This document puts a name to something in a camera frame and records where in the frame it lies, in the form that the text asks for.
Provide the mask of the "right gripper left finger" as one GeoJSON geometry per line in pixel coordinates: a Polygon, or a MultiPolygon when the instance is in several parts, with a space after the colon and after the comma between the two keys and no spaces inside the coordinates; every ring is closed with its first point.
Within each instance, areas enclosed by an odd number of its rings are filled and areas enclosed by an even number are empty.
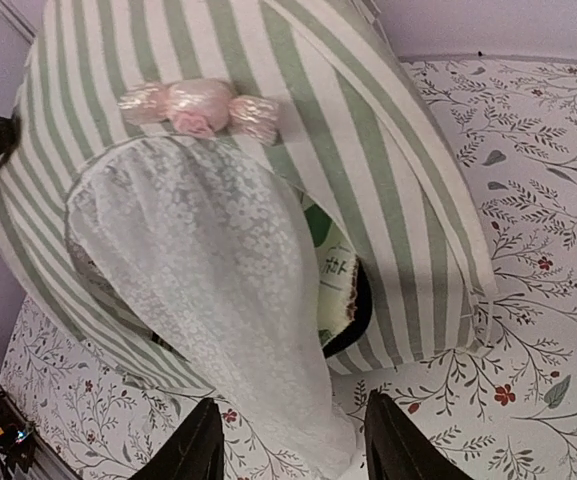
{"type": "Polygon", "coordinates": [[[130,480],[223,480],[224,434],[218,405],[202,399],[130,480]]]}

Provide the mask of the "avocado print cushion mat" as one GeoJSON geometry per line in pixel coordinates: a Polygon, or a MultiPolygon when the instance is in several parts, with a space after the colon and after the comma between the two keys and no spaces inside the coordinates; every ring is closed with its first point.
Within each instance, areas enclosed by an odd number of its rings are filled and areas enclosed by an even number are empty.
{"type": "Polygon", "coordinates": [[[343,350],[355,321],[359,259],[332,218],[306,194],[301,206],[319,274],[317,331],[326,357],[343,350]]]}

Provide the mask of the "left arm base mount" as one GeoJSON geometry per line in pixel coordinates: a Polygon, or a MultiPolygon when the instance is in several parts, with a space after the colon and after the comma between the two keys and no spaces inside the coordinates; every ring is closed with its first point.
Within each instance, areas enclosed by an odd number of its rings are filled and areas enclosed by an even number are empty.
{"type": "Polygon", "coordinates": [[[20,417],[11,407],[9,395],[0,392],[0,468],[5,479],[11,479],[17,469],[29,471],[36,449],[34,431],[34,423],[20,417]]]}

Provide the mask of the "striped fabric pet tent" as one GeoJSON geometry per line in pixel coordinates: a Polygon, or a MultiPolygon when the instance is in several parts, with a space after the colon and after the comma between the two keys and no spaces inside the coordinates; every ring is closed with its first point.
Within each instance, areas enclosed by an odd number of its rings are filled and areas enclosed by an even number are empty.
{"type": "Polygon", "coordinates": [[[356,453],[331,374],[473,347],[496,293],[468,187],[353,1],[49,1],[0,165],[0,253],[128,376],[214,388],[319,479],[356,453]],[[301,195],[359,259],[317,331],[301,195]]]}

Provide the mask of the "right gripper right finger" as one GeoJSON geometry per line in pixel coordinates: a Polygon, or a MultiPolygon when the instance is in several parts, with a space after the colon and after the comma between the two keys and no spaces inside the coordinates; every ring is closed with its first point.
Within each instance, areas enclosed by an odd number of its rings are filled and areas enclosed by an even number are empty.
{"type": "Polygon", "coordinates": [[[394,400],[370,392],[364,440],[370,480],[471,480],[445,458],[394,400]]]}

